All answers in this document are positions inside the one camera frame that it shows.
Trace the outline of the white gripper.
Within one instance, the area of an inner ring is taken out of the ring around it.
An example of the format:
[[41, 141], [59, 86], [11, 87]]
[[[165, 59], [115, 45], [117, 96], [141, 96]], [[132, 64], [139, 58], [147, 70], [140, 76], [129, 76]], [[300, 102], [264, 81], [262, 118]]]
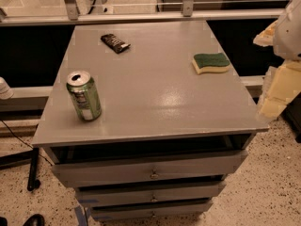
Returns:
[[258, 101], [258, 117], [275, 120], [301, 92], [301, 0], [292, 0], [277, 21], [269, 24], [253, 43], [272, 46], [285, 60], [278, 68], [270, 66], [263, 79]]

